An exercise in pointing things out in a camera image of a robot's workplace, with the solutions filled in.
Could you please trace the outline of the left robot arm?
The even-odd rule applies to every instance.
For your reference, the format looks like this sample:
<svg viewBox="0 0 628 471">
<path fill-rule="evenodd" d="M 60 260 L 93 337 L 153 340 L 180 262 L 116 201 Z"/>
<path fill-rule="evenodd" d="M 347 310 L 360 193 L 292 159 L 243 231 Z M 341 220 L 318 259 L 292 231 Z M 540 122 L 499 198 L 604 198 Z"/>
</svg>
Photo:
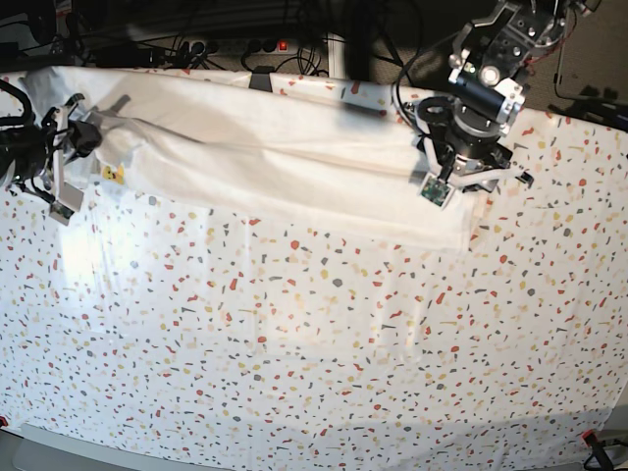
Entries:
<svg viewBox="0 0 628 471">
<path fill-rule="evenodd" d="M 428 160 L 422 197 L 442 205 L 457 189 L 493 191 L 501 179 L 530 185 L 533 177 L 502 145 L 522 111 L 532 65 L 559 49 L 596 1 L 498 1 L 484 18 L 430 46 L 420 46 L 398 76 L 430 52 L 450 44 L 450 93 L 404 99 L 392 85 L 392 103 L 416 134 Z"/>
</svg>

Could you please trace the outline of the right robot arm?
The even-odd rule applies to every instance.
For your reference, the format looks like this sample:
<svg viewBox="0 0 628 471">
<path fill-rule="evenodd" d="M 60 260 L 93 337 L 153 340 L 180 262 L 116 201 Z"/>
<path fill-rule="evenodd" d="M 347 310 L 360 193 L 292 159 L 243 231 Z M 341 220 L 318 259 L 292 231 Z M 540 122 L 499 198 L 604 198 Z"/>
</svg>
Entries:
<svg viewBox="0 0 628 471">
<path fill-rule="evenodd" d="M 49 217 L 66 226 L 80 210 L 83 192 L 66 182 L 65 167 L 102 143 L 97 126 L 72 118 L 84 96 L 72 95 L 37 123 L 23 91 L 4 80 L 1 90 L 23 105 L 19 116 L 1 119 L 1 185 L 43 200 Z"/>
</svg>

